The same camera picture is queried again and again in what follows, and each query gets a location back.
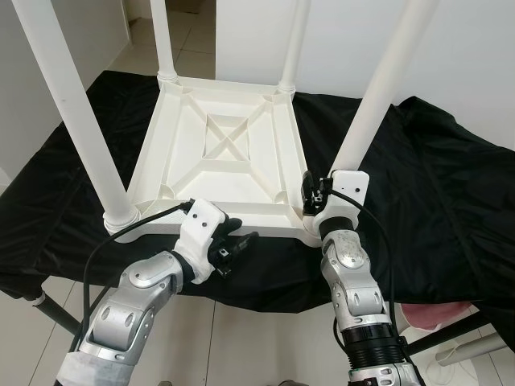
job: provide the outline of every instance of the robot forearm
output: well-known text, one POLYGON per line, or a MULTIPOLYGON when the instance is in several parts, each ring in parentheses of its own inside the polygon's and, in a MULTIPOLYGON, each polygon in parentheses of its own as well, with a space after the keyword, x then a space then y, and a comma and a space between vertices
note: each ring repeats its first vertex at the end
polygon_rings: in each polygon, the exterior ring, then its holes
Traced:
POLYGON ((127 385, 155 315, 183 284, 206 281, 213 265, 227 272, 231 253, 225 237, 240 226, 240 220, 228 218, 213 204, 196 200, 172 252, 163 251, 124 270, 118 288, 99 307, 79 351, 67 354, 57 380, 63 386, 127 385))
POLYGON ((304 214, 313 216, 313 232, 322 239, 322 274, 351 371, 350 386, 419 386, 414 367, 405 362, 403 338, 392 327, 385 303, 370 273, 370 260, 354 232, 365 201, 369 177, 360 171, 335 170, 315 187, 311 175, 303 184, 304 214), (345 194, 354 203, 338 197, 345 194))

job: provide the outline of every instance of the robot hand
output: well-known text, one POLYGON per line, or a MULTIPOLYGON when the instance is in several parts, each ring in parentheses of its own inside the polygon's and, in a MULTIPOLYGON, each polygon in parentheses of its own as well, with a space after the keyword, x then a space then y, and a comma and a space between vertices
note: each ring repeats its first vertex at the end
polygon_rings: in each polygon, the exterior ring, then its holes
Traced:
POLYGON ((180 228, 173 251, 163 251, 124 270, 117 290, 99 311, 79 351, 68 353, 57 376, 63 386, 125 386, 138 363, 155 315, 184 283, 200 284, 230 263, 257 236, 251 233, 235 246, 227 235, 241 226, 208 201, 198 199, 180 228))

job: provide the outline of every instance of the white floor tile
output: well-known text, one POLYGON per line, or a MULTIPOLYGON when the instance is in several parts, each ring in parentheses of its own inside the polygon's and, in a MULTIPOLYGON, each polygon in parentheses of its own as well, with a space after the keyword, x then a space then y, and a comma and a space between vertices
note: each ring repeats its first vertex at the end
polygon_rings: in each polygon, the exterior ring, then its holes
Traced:
MULTIPOLYGON (((455 318, 455 320, 450 321, 454 322, 463 317, 467 316, 467 313, 463 313, 459 317, 455 318)), ((457 337, 455 340, 458 343, 467 343, 474 339, 478 339, 481 337, 479 330, 473 330, 465 335, 461 335, 457 337)), ((476 369, 476 374, 478 377, 478 381, 480 386, 503 386, 499 376, 497 375, 496 368, 493 365, 492 358, 489 354, 484 354, 477 356, 476 358, 471 359, 474 368, 476 369)))
MULTIPOLYGON (((43 289, 60 305, 70 293, 73 281, 50 277, 43 289)), ((23 299, 0 294, 0 384, 28 385, 55 323, 23 299)))
MULTIPOLYGON (((168 28, 170 30, 171 47, 180 50, 190 33, 197 15, 184 12, 168 12, 168 28)), ((155 47, 154 24, 149 18, 138 19, 131 27, 133 44, 155 47)))
POLYGON ((217 303, 207 385, 343 384, 348 361, 332 336, 333 318, 332 305, 259 314, 217 303))
POLYGON ((216 20, 213 14, 200 13, 183 45, 184 50, 215 53, 216 20))
POLYGON ((190 33, 196 14, 185 12, 168 12, 168 28, 170 29, 171 47, 182 49, 190 33))
POLYGON ((199 18, 206 18, 213 23, 216 21, 216 0, 204 0, 200 6, 199 18))
MULTIPOLYGON (((92 286, 92 300, 101 287, 92 286)), ((145 350, 134 369, 131 386, 157 386, 171 380, 184 386, 204 386, 208 366, 214 302, 177 297, 159 312, 145 350)), ((64 308, 82 318, 82 284, 76 283, 64 308)), ((72 342, 72 336, 56 327, 30 386, 53 384, 72 342)))
POLYGON ((215 79, 215 55, 182 50, 175 70, 180 76, 215 79))
MULTIPOLYGON (((172 55, 176 61, 179 50, 172 50, 172 55)), ((142 44, 128 46, 109 66, 109 70, 156 76, 159 70, 157 51, 153 46, 142 44)))
POLYGON ((508 347, 490 353, 503 386, 515 386, 515 354, 508 347))
POLYGON ((205 386, 215 302, 178 296, 159 311, 130 386, 205 386))
MULTIPOLYGON (((92 301, 100 293, 101 288, 97 285, 91 286, 89 292, 92 301)), ((77 320, 82 320, 82 283, 75 282, 73 284, 72 292, 66 303, 64 303, 64 309, 77 318, 77 320)), ((39 361, 30 386, 53 385, 57 372, 63 363, 64 356, 72 343, 72 339, 73 337, 68 331, 56 325, 39 361)))
POLYGON ((155 46, 154 24, 151 18, 139 18, 130 26, 132 44, 155 46))

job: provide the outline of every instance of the black fabric cover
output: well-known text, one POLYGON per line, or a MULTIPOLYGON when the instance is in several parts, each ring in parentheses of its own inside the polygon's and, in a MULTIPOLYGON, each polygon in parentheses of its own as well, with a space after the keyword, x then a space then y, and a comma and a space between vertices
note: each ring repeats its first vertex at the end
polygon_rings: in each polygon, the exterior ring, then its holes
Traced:
MULTIPOLYGON (((104 72, 88 95, 126 187, 159 94, 153 76, 104 72)), ((325 175, 360 100, 298 92, 294 99, 307 165, 325 175)), ((365 206, 385 225, 395 255, 396 300, 474 301, 515 347, 515 153, 469 133, 411 97, 391 106, 361 169, 365 206)), ((0 198, 0 290, 34 298, 48 275, 82 280, 84 263, 107 236, 102 207, 61 124, 0 198)), ((374 223, 360 237, 386 299, 388 261, 374 223)), ((131 262, 172 248, 175 236, 112 243, 93 266, 104 285, 131 262)), ((320 250, 262 238, 237 261, 185 294, 257 311, 300 312, 329 302, 320 250)))

